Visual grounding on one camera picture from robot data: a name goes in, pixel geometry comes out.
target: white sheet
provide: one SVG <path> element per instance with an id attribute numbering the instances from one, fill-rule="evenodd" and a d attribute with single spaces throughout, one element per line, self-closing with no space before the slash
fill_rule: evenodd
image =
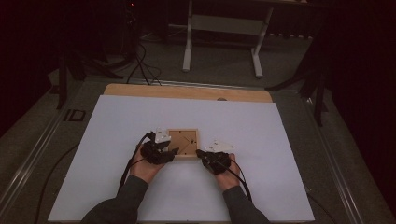
<path id="1" fill-rule="evenodd" d="M 272 221 L 314 220 L 281 118 L 273 103 L 100 97 L 50 221 L 81 220 L 115 197 L 126 162 L 156 128 L 198 129 L 201 147 L 232 144 L 257 208 Z M 173 161 L 150 184 L 140 221 L 228 221 L 214 177 L 200 161 Z"/>

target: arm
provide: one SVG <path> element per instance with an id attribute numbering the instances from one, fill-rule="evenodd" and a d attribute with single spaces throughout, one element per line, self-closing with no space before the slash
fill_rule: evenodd
<path id="1" fill-rule="evenodd" d="M 142 159 L 139 149 L 133 161 L 138 163 L 131 167 L 130 176 L 117 197 L 97 204 L 80 223 L 136 223 L 137 209 L 143 201 L 149 183 L 164 167 L 164 164 L 154 165 Z"/>
<path id="2" fill-rule="evenodd" d="M 230 154 L 230 159 L 235 161 L 235 155 Z M 231 162 L 230 170 L 240 173 L 238 166 Z M 227 204 L 230 219 L 233 224 L 266 224 L 270 223 L 267 217 L 248 200 L 239 180 L 230 172 L 215 175 L 219 187 L 223 190 L 223 198 Z"/>

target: small wooden board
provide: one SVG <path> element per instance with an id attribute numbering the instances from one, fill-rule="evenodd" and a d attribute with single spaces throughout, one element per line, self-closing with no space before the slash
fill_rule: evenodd
<path id="1" fill-rule="evenodd" d="M 168 135 L 172 137 L 168 148 L 178 147 L 176 160 L 198 159 L 195 152 L 200 148 L 198 129 L 168 129 Z"/>

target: metal rail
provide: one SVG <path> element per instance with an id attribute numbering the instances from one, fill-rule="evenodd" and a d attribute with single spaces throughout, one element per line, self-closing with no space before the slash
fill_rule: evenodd
<path id="1" fill-rule="evenodd" d="M 26 181 L 29 179 L 30 174 L 35 169 L 38 161 L 41 159 L 48 143 L 50 142 L 51 137 L 55 133 L 56 129 L 59 126 L 59 123 L 62 121 L 67 108 L 71 105 L 73 98 L 77 95 L 79 88 L 81 87 L 81 83 L 74 82 L 69 89 L 69 98 L 66 100 L 63 108 L 57 111 L 44 132 L 40 135 L 35 146 L 32 148 L 32 151 L 25 159 L 23 164 L 17 170 L 15 175 L 12 177 L 11 182 L 8 184 L 6 191 L 2 194 L 0 199 L 0 223 L 4 221 L 6 218 L 7 212 L 11 208 L 12 204 L 14 204 L 18 195 L 21 193 L 22 188 L 26 184 Z"/>
<path id="2" fill-rule="evenodd" d="M 358 206 L 353 199 L 352 192 L 342 174 L 340 166 L 332 152 L 332 148 L 330 147 L 329 142 L 327 141 L 322 130 L 318 127 L 317 122 L 314 118 L 314 115 L 312 113 L 313 103 L 311 99 L 306 100 L 302 98 L 302 101 L 305 106 L 306 112 L 313 123 L 315 131 L 318 133 L 319 140 L 324 146 L 326 160 L 329 163 L 330 173 L 332 174 L 332 178 L 334 180 L 335 186 L 338 189 L 338 193 L 340 194 L 340 198 L 344 204 L 346 214 L 350 220 L 350 223 L 364 224 L 364 221 L 361 217 L 361 212 L 359 211 Z"/>

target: gray sleeve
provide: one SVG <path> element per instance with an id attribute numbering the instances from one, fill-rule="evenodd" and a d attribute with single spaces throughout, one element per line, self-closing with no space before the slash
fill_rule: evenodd
<path id="1" fill-rule="evenodd" d="M 223 192 L 227 204 L 231 223 L 233 224 L 267 224 L 267 217 L 248 200 L 240 186 L 227 189 Z"/>
<path id="2" fill-rule="evenodd" d="M 130 175 L 116 198 L 97 204 L 80 223 L 136 223 L 137 209 L 149 184 Z"/>

